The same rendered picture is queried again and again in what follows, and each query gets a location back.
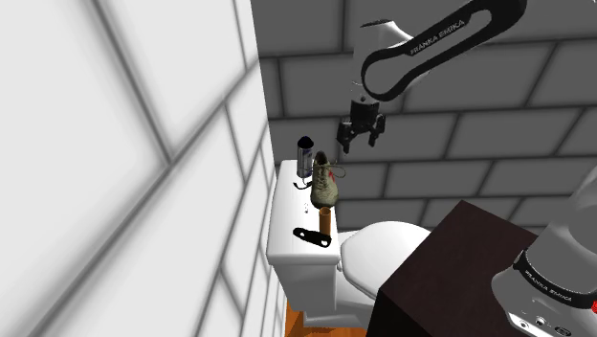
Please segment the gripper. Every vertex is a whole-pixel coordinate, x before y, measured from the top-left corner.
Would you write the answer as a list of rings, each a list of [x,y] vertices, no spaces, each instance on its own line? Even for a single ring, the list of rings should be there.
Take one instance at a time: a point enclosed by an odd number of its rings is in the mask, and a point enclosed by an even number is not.
[[[374,147],[377,139],[386,129],[386,117],[379,114],[378,102],[364,103],[352,101],[350,105],[350,122],[340,121],[336,140],[348,154],[350,143],[355,138],[353,132],[369,132],[368,144]]]

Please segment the silver bottle with dark cap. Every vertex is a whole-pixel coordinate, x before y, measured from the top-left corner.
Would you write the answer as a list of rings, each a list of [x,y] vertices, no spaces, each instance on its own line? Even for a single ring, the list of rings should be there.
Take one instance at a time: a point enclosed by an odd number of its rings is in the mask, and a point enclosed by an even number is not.
[[[297,176],[308,178],[313,173],[314,142],[308,136],[302,136],[297,141]]]

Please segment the olive sneaker with red mark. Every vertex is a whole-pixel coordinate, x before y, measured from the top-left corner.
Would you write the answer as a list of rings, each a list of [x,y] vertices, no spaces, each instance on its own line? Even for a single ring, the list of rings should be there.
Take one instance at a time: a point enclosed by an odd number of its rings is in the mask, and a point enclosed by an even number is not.
[[[316,209],[332,208],[339,199],[337,178],[344,178],[344,168],[329,162],[326,154],[320,150],[313,161],[312,186],[310,200]]]

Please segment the black flat tool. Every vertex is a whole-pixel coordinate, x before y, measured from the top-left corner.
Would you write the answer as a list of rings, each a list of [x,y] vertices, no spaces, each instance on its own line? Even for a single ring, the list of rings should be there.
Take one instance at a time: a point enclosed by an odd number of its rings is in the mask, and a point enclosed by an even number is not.
[[[318,231],[306,230],[300,227],[297,227],[293,230],[293,235],[303,241],[320,246],[322,248],[329,247],[332,241],[330,235],[326,235]]]

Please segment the white toilet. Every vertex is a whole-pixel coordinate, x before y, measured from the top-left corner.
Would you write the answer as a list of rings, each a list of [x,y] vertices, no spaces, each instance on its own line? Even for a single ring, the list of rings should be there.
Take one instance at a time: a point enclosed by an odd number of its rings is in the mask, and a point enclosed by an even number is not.
[[[310,192],[293,182],[297,162],[280,165],[273,197],[266,257],[291,308],[306,326],[367,328],[382,284],[431,233],[408,222],[382,221],[340,233],[331,214],[327,248],[293,235],[297,227],[320,231]]]

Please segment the dark robot stand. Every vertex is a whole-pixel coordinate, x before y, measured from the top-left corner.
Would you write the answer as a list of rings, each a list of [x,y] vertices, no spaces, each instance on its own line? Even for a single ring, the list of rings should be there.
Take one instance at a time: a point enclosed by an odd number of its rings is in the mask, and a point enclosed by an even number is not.
[[[460,201],[380,287],[365,337],[528,337],[491,281],[536,238]]]

